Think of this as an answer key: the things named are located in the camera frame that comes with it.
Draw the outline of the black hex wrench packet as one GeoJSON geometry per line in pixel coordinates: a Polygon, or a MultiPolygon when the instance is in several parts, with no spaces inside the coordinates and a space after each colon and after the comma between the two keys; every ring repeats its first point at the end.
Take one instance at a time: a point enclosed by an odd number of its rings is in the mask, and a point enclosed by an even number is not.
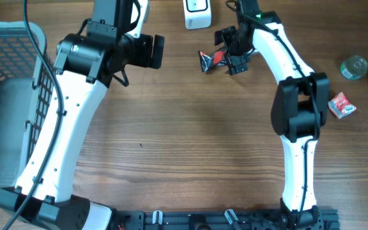
{"type": "Polygon", "coordinates": [[[202,72],[209,72],[217,66],[227,66],[228,63],[226,61],[227,49],[225,47],[221,47],[216,50],[214,53],[207,55],[202,51],[198,51],[198,56],[201,65],[202,72]]]}

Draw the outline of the red snack packet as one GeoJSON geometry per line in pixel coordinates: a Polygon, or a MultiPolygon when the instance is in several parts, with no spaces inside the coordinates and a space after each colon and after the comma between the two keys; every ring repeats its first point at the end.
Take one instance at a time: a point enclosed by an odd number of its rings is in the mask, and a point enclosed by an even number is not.
{"type": "Polygon", "coordinates": [[[341,119],[356,111],[356,107],[349,102],[343,92],[338,93],[328,102],[328,108],[337,118],[341,119]]]}

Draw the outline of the silver tin can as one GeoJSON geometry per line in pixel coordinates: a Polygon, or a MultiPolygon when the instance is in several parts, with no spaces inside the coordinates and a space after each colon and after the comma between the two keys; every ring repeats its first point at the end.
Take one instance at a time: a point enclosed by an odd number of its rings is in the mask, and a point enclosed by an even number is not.
{"type": "Polygon", "coordinates": [[[341,74],[349,80],[358,80],[368,72],[367,61],[358,55],[345,60],[340,67],[341,74]]]}

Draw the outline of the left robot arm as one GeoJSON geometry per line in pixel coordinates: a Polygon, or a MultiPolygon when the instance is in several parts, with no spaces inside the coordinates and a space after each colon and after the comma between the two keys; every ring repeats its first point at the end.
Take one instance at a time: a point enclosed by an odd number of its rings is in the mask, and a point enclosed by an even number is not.
{"type": "Polygon", "coordinates": [[[12,187],[0,190],[0,208],[44,229],[123,229],[115,208],[73,194],[73,179],[89,124],[126,65],[158,69],[164,37],[142,34],[147,1],[96,1],[93,15],[57,46],[49,75],[54,85],[36,146],[12,187]]]}

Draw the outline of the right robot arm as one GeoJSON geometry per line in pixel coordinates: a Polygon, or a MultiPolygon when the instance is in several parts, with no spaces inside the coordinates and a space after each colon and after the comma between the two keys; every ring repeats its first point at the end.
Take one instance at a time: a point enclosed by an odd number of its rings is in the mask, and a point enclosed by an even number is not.
{"type": "Polygon", "coordinates": [[[306,229],[319,223],[321,212],[313,189],[314,152],[326,122],[330,82],[298,55],[273,11],[263,13],[257,1],[226,1],[238,27],[215,33],[225,46],[228,74],[247,70],[252,53],[260,53],[275,77],[277,90],[270,118],[282,141],[285,184],[277,211],[279,229],[306,229]]]}

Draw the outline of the white barcode scanner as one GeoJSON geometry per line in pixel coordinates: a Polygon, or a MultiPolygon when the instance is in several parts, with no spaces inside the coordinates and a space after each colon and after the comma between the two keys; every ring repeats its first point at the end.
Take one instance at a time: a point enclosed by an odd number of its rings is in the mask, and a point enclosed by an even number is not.
{"type": "Polygon", "coordinates": [[[203,29],[211,26],[210,0],[183,0],[185,27],[188,30],[203,29]]]}

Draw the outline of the grey plastic basket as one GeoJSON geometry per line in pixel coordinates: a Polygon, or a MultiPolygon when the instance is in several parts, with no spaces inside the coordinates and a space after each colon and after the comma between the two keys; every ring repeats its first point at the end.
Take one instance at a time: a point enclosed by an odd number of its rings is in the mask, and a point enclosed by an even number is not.
{"type": "Polygon", "coordinates": [[[46,53],[36,24],[0,22],[0,188],[12,187],[36,146],[53,85],[30,38],[46,53]]]}

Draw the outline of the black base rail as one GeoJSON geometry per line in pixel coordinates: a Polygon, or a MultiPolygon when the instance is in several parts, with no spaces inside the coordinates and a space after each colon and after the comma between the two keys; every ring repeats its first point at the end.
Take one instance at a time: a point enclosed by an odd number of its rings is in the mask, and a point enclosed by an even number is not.
{"type": "Polygon", "coordinates": [[[279,210],[153,212],[119,211],[118,229],[126,230],[189,230],[189,229],[292,229],[287,215],[279,210]]]}

